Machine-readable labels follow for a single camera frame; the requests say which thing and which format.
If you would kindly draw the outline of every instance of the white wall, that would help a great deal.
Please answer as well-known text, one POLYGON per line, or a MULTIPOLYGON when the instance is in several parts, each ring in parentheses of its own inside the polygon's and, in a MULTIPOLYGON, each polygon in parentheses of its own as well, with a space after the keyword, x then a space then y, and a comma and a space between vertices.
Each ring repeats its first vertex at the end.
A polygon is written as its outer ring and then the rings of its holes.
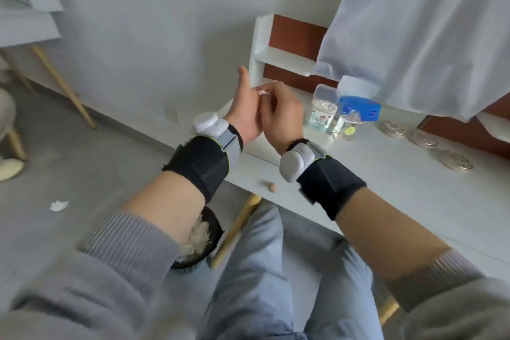
MULTIPOLYGON (((61 40, 43 43, 72 88, 94 107, 164 123, 219 109, 247 65, 255 17, 287 15, 328 26, 340 0, 61 0, 61 40)), ((17 51, 37 80, 46 72, 17 51)))

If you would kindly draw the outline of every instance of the hand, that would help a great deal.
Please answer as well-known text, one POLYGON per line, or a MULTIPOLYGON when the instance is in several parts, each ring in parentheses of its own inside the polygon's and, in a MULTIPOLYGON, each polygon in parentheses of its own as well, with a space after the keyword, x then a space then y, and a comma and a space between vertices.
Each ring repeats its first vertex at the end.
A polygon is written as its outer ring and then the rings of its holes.
POLYGON ((303 105, 283 82, 258 86, 261 95, 262 129, 267 141, 281 155, 290 144, 303 138, 303 105))
POLYGON ((239 85, 233 98, 230 110, 223 117, 241 135, 246 145, 255 140, 262 133, 260 112, 258 110, 260 97, 258 92, 250 86, 250 77, 244 66, 237 68, 239 85))

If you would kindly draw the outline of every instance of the gray floor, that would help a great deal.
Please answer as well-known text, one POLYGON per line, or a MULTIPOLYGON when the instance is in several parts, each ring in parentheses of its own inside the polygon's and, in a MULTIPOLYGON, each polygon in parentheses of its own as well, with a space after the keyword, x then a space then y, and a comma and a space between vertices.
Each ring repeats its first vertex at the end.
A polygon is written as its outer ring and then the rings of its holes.
MULTIPOLYGON (((90 129, 60 100, 32 96, 16 83, 5 88, 16 99, 16 125, 29 162, 18 177, 0 183, 0 313, 22 285, 117 211, 169 159, 105 125, 90 129), (56 200, 69 201, 69 206, 50 211, 56 200)), ((9 153, 5 141, 0 148, 9 153)), ((220 186, 210 208, 224 229, 247 196, 230 183, 220 186)), ((284 271, 293 287, 295 329, 302 330, 322 265, 338 236, 287 210, 282 210, 282 219, 284 271)), ((151 307, 143 338, 194 339, 221 270, 204 266, 188 276, 169 274, 151 307)))

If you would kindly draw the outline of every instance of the wooden chair leg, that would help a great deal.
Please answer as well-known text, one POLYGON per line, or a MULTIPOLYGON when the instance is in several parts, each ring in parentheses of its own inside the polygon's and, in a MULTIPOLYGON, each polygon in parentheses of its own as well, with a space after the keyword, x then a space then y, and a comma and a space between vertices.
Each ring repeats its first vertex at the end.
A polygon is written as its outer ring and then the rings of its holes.
POLYGON ((57 69, 52 65, 52 63, 49 61, 46 53, 44 50, 37 46, 37 45, 30 45, 30 48, 32 51, 37 55, 37 57, 40 59, 44 67, 48 70, 48 72, 53 76, 57 84, 62 88, 62 90, 67 94, 67 96, 71 99, 73 104, 76 106, 78 111, 81 113, 85 121, 92 127, 96 128, 96 125, 93 121, 93 119, 89 116, 87 110, 83 107, 82 103, 80 102, 80 99, 76 96, 76 94, 73 92, 73 90, 67 85, 67 82, 64 80, 64 78, 60 75, 57 69))
POLYGON ((398 310, 398 308, 399 306, 392 296, 386 297, 386 301, 378 309, 379 322, 381 323, 381 326, 383 326, 386 323, 386 321, 388 321, 388 319, 392 317, 392 315, 398 310))
POLYGON ((232 242, 236 238, 237 233, 239 231, 241 231, 243 226, 246 224, 246 221, 248 220, 248 218, 250 217, 252 212, 257 208, 257 206, 261 200, 262 200, 262 198, 255 194, 252 194, 248 198, 243 209, 237 216, 236 221, 233 223, 232 228, 226 234, 226 237, 225 237, 223 243, 221 244, 220 248, 216 252, 214 258, 209 263, 209 267, 211 269, 214 270, 215 268, 217 268, 218 265, 221 263, 221 261, 226 257, 226 255, 228 253, 228 248, 232 245, 232 242))
POLYGON ((35 89, 30 83, 29 79, 26 78, 21 70, 16 65, 16 61, 14 60, 13 56, 6 50, 6 49, 0 49, 0 55, 2 58, 7 62, 11 70, 16 74, 16 77, 27 87, 29 91, 35 94, 35 89))
POLYGON ((24 161, 28 160, 27 153, 23 148, 22 138, 19 136, 19 133, 16 131, 16 129, 14 129, 14 127, 12 127, 11 130, 7 133, 7 136, 9 137, 12 149, 14 150, 14 153, 18 159, 24 161))

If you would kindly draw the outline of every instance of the wooden bead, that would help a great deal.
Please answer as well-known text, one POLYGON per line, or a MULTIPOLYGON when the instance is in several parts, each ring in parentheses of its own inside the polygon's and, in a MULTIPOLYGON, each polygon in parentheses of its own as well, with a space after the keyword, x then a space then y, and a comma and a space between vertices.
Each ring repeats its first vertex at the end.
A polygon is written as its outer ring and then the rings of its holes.
POLYGON ((267 189, 269 189, 270 192, 276 192, 278 191, 278 186, 275 183, 271 183, 267 186, 267 189))

